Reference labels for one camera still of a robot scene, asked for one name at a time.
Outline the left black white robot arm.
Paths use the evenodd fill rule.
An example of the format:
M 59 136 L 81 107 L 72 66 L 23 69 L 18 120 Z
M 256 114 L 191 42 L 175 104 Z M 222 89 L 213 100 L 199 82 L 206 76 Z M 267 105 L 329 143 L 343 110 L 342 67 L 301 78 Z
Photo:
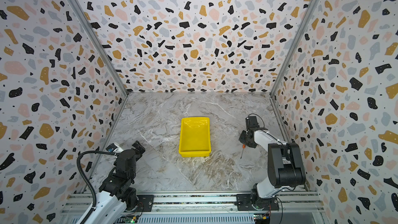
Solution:
M 92 204 L 79 219 L 79 224 L 114 224 L 120 218 L 127 224 L 138 223 L 144 212 L 144 205 L 131 185 L 136 177 L 136 162 L 146 149 L 138 141 L 132 146 L 130 149 L 123 149 L 118 143 L 112 143 L 105 151 L 90 150 L 78 155 L 78 172 L 92 195 Z M 88 154 L 110 155 L 116 158 L 113 168 L 98 190 L 90 183 L 81 164 L 83 156 Z

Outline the orange handled screwdriver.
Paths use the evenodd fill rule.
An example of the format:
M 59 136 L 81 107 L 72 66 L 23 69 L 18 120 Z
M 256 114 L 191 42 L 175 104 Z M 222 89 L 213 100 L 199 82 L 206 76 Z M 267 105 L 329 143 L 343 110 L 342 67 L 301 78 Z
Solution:
M 241 151 L 240 159 L 242 159 L 242 157 L 243 157 L 243 153 L 244 153 L 244 151 L 245 151 L 245 148 L 246 148 L 246 145 L 243 144 L 243 145 L 242 145 L 242 151 Z

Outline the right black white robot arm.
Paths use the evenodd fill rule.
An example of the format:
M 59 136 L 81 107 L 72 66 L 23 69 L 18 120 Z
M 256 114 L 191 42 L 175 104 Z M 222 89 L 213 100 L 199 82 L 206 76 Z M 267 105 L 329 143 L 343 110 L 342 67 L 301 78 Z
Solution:
M 305 184 L 305 169 L 297 143 L 281 141 L 257 123 L 247 123 L 239 141 L 247 147 L 261 146 L 267 151 L 267 176 L 260 183 L 254 184 L 250 194 L 254 209 L 271 209 L 272 203 L 277 203 L 276 195 L 279 192 L 293 191 L 297 186 Z

